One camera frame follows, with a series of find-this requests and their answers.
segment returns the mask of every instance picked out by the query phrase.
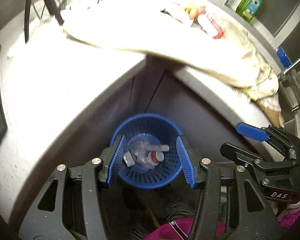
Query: blue plastic basket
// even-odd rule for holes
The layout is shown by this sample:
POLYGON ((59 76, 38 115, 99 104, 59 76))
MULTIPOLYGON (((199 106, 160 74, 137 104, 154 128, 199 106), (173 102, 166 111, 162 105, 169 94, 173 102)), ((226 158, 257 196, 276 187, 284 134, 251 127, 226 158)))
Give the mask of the blue plastic basket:
POLYGON ((179 128, 167 118, 157 114, 139 114, 123 122, 114 132, 110 146, 118 134, 127 139, 127 151, 134 141, 146 140, 151 145, 167 144, 169 152, 164 153, 164 161, 153 170, 144 170, 139 164, 128 168, 125 163, 119 170, 119 176, 128 184, 142 189, 159 188, 170 183, 181 171, 181 163, 176 151, 179 128))

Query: plastic bottle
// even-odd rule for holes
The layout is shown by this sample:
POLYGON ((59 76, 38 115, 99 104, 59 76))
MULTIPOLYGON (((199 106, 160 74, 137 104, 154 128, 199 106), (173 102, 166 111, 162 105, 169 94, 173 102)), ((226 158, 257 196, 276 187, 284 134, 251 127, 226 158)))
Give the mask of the plastic bottle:
POLYGON ((262 0, 242 0, 235 11, 249 22, 258 11, 261 3, 262 0))
POLYGON ((149 142, 136 141, 130 146, 130 151, 124 154, 124 161, 128 167, 138 163, 145 169, 154 169, 164 160, 162 151, 169 151, 168 145, 150 145, 149 142))
POLYGON ((215 40, 220 39, 225 33, 221 21, 205 6, 199 9, 197 21, 202 29, 215 40))

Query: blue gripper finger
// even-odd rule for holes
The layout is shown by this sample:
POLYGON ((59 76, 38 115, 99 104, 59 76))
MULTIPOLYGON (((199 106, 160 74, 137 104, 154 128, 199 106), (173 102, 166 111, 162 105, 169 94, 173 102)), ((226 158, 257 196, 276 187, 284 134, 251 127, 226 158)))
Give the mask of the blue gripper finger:
POLYGON ((242 134, 259 142, 268 141, 270 139, 266 131, 243 122, 238 123, 235 129, 239 134, 242 134))

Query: white cloth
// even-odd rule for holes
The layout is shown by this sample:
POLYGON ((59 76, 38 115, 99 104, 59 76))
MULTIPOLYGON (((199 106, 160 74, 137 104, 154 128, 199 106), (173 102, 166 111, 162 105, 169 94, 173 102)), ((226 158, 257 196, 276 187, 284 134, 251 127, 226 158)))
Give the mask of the white cloth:
POLYGON ((94 46, 162 55, 198 68, 254 100, 274 95, 278 80, 239 25, 223 19, 214 40, 160 12, 171 0, 113 0, 89 10, 64 11, 64 30, 94 46))

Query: metal screw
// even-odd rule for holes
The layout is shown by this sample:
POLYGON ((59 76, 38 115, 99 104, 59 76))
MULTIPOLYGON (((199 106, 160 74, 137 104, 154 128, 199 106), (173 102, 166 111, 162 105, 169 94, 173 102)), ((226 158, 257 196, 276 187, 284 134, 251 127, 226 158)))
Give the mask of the metal screw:
POLYGON ((291 159, 296 160, 297 157, 296 157, 296 151, 295 150, 289 149, 289 155, 290 155, 291 159))
POLYGON ((206 164, 206 165, 208 165, 208 164, 210 164, 210 163, 211 163, 211 160, 210 160, 210 159, 208 159, 208 158, 203 158, 203 159, 201 160, 201 162, 202 162, 203 164, 206 164))
POLYGON ((244 172, 245 168, 243 166, 239 165, 239 166, 237 166, 237 171, 244 172))
POLYGON ((101 159, 100 158, 94 158, 92 160, 92 163, 95 164, 95 165, 97 165, 97 164, 101 163, 101 159))
POLYGON ((64 164, 60 164, 57 168, 58 171, 63 171, 66 168, 64 164))
POLYGON ((269 179, 263 179, 263 181, 262 181, 262 184, 264 184, 264 185, 268 185, 269 184, 269 179))

